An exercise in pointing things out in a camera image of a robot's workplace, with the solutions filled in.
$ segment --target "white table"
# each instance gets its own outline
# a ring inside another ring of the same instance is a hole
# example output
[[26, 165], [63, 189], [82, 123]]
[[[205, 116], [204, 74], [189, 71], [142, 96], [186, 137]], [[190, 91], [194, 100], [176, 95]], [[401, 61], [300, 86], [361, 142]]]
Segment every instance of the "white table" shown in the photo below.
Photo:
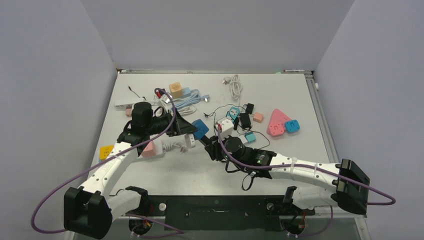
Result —
[[[199, 89], [201, 95], [210, 95], [210, 102], [196, 104], [197, 111], [185, 116], [189, 122], [196, 119], [209, 127], [208, 137], [213, 135], [213, 117], [205, 118], [203, 113], [212, 113], [217, 107], [226, 104], [237, 104], [230, 96], [228, 85], [222, 84], [223, 78], [233, 74], [119, 74], [110, 99], [108, 111], [97, 144], [92, 165], [99, 162], [101, 146], [113, 145], [129, 120], [124, 111], [114, 108], [116, 100], [133, 99], [135, 94], [128, 86], [153, 101], [154, 88], [169, 90], [169, 84], [180, 82], [182, 87]], [[264, 115], [262, 123], [252, 122], [252, 130], [260, 131], [270, 139], [266, 150], [281, 153], [285, 156], [297, 157], [301, 160], [329, 163], [323, 135], [313, 106], [307, 81], [303, 74], [239, 74], [243, 91], [240, 105], [254, 104], [253, 112]], [[231, 106], [219, 109], [217, 119], [225, 117]], [[266, 129], [274, 109], [280, 109], [300, 124], [300, 131], [280, 137], [271, 137]], [[249, 147], [260, 148], [268, 142], [260, 134], [256, 142]], [[160, 137], [164, 143], [184, 142], [184, 136]], [[150, 195], [283, 195], [289, 186], [305, 186], [299, 182], [286, 179], [255, 178], [249, 191], [241, 189], [245, 173], [226, 173], [225, 164], [212, 161], [200, 142], [186, 153], [179, 150], [167, 152], [163, 158], [155, 158], [132, 163], [112, 190], [136, 186], [147, 189]]]

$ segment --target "yellow cube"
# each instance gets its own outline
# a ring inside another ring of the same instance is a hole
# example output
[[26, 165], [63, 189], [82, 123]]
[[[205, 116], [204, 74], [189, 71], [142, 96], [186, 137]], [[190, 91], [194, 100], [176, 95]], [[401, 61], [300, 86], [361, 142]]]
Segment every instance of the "yellow cube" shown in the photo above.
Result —
[[109, 145], [109, 146], [102, 146], [100, 148], [100, 151], [98, 153], [98, 159], [100, 161], [104, 161], [108, 158], [109, 154], [112, 152], [112, 150], [114, 149], [113, 145]]
[[169, 85], [169, 90], [171, 92], [172, 98], [177, 99], [183, 96], [183, 88], [179, 82]]

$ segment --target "white backdrop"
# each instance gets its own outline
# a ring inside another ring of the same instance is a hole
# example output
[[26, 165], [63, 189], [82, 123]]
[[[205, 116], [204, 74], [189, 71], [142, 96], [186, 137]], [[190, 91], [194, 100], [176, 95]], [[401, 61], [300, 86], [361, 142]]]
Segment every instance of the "white backdrop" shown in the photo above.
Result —
[[314, 70], [354, 0], [81, 0], [122, 69]]
[[424, 236], [423, 9], [422, 0], [356, 0], [315, 72], [338, 156], [397, 199], [368, 207], [374, 240]]
[[[115, 79], [80, 1], [0, 1], [0, 239], [63, 239], [35, 232], [30, 217], [90, 166]], [[63, 229], [65, 190], [41, 208], [39, 227]]]

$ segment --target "pink triangle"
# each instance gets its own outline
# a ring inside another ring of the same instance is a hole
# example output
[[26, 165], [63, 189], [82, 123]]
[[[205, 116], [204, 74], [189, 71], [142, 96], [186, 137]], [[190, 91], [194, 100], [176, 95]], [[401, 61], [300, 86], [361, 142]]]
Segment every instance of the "pink triangle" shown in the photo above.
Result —
[[268, 128], [266, 129], [266, 133], [271, 135], [272, 137], [277, 137], [282, 135], [284, 131], [286, 130], [284, 123], [291, 120], [292, 119], [290, 117], [288, 117], [279, 109], [274, 109], [274, 111], [272, 111]]

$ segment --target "pink triangular power strip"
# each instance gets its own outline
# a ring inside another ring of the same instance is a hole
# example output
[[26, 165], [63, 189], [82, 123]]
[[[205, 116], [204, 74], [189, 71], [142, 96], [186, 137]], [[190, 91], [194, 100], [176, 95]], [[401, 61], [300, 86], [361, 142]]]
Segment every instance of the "pink triangular power strip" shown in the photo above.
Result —
[[272, 111], [268, 128], [266, 129], [266, 133], [271, 135], [272, 137], [277, 137], [282, 135], [284, 131], [286, 130], [284, 123], [291, 120], [292, 119], [290, 119], [290, 117], [288, 117], [279, 109], [274, 109], [274, 111]]

